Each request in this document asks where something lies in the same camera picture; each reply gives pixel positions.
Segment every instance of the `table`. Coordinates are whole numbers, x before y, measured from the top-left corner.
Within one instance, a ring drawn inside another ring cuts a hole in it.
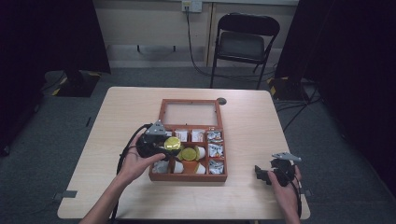
[[[271,186],[256,179],[254,165],[271,168],[272,153],[289,151],[267,91],[113,87],[106,94],[63,198],[60,218],[83,218],[116,174],[122,149],[142,124],[158,119],[162,99],[227,100],[220,107],[227,141],[224,183],[152,182],[146,170],[123,192],[118,218],[278,219]],[[302,219],[310,211],[302,196]]]

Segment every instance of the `forearm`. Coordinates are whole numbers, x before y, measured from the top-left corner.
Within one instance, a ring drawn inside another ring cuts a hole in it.
[[[297,211],[294,209],[282,209],[283,216],[285,217],[286,224],[300,224],[300,218]]]
[[[127,184],[116,176],[80,223],[106,223]]]

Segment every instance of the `metal bracket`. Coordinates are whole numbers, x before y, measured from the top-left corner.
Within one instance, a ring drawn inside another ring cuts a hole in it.
[[[276,153],[272,155],[275,158],[278,158],[280,160],[289,160],[289,161],[302,161],[300,157],[296,157],[289,152],[281,152],[281,153]]]
[[[301,194],[305,195],[305,197],[314,196],[314,193],[312,192],[311,189],[303,189],[303,188],[300,188],[300,192],[301,192]]]
[[[61,201],[62,198],[76,198],[77,191],[76,190],[65,190],[62,193],[55,193],[52,197],[53,201]]]
[[[157,120],[151,127],[146,130],[147,135],[166,135],[166,130],[161,123],[161,120]]]

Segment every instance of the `power cord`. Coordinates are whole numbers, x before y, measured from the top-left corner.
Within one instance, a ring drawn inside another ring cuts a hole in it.
[[[142,131],[143,129],[147,129],[151,126],[151,124],[145,124],[143,126],[141,126],[140,128],[138,128],[136,130],[136,132],[134,132],[134,134],[132,135],[132,137],[129,139],[128,144],[125,146],[124,150],[122,151],[122,153],[120,154],[120,159],[119,159],[119,163],[117,165],[117,175],[119,174],[123,161],[126,157],[126,155],[128,154],[129,149],[131,148],[129,145],[131,145],[132,141],[134,141],[134,139],[136,138],[137,134]],[[119,202],[117,202],[116,206],[114,206],[113,208],[113,213],[111,214],[111,219],[110,219],[110,223],[113,224],[114,221],[116,220],[116,215],[117,215],[117,210],[119,209]]]
[[[303,102],[300,102],[299,105],[292,105],[292,106],[289,106],[289,107],[284,107],[284,108],[278,109],[278,110],[276,111],[276,112],[280,112],[280,111],[282,111],[282,110],[290,109],[290,108],[294,108],[294,107],[300,107],[300,106],[303,107],[303,108],[301,108],[301,109],[293,116],[293,118],[291,118],[291,120],[288,122],[288,124],[283,128],[283,133],[289,128],[289,126],[290,126],[290,125],[293,123],[293,121],[298,117],[298,115],[301,114],[301,112],[303,112],[303,110],[304,110],[305,108],[307,108],[309,105],[312,105],[312,104],[318,102],[318,101],[321,99],[321,97],[319,97],[317,100],[312,101],[313,98],[314,98],[314,96],[315,96],[315,94],[316,94],[316,92],[317,92],[317,90],[318,90],[318,86],[315,87],[315,90],[314,90],[314,92],[312,93],[311,97],[309,98],[308,102],[303,101]]]
[[[7,211],[4,212],[4,211],[2,211],[0,214],[1,215],[6,215],[6,216],[7,215],[10,215],[10,216],[12,216],[12,215],[19,215],[19,216],[35,215],[35,214],[38,214],[38,213],[46,211],[53,204],[55,204],[53,201],[52,202],[47,202],[47,203],[44,204],[44,206],[42,208],[37,208],[34,211],[18,211],[18,212],[7,212]]]
[[[188,26],[188,37],[189,37],[189,49],[190,49],[190,56],[191,56],[191,62],[193,67],[195,68],[196,71],[198,71],[198,73],[200,73],[201,75],[204,75],[206,77],[212,77],[212,74],[208,74],[204,71],[202,71],[195,63],[195,60],[192,57],[192,44],[191,44],[191,32],[190,32],[190,11],[189,11],[189,7],[184,7],[185,11],[186,11],[186,18],[187,18],[187,26]],[[274,74],[275,73],[275,66],[277,65],[274,64],[273,66],[273,71],[271,72],[267,72],[264,73],[263,75],[270,75],[270,74]],[[238,81],[246,81],[246,82],[257,82],[257,80],[252,80],[252,79],[247,79],[247,78],[241,78],[241,77],[258,77],[258,75],[252,75],[252,76],[224,76],[224,75],[216,75],[217,77],[223,77],[223,78],[228,78],[230,80],[238,80]],[[268,77],[265,80],[262,80],[262,82],[267,81],[268,79],[272,78],[273,76]]]
[[[300,181],[298,180],[297,176],[294,175],[294,178],[297,180],[297,185],[298,185],[298,188],[297,188],[295,186],[295,184],[293,183],[293,180],[290,180],[288,175],[286,175],[285,171],[283,171],[282,169],[279,169],[279,170],[288,179],[289,183],[291,183],[291,185],[293,186],[294,193],[296,194],[296,197],[297,197],[297,214],[298,214],[298,217],[301,217],[301,213],[303,212],[303,207],[302,207],[302,202],[301,202]]]

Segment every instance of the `black folding chair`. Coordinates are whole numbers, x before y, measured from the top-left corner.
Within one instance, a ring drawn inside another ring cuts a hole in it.
[[[210,88],[213,88],[217,60],[222,59],[240,63],[255,63],[256,67],[253,73],[262,64],[262,71],[256,88],[258,90],[271,47],[279,29],[279,23],[267,16],[235,12],[221,17],[216,36]],[[267,47],[264,45],[264,36],[270,36],[271,38]]]

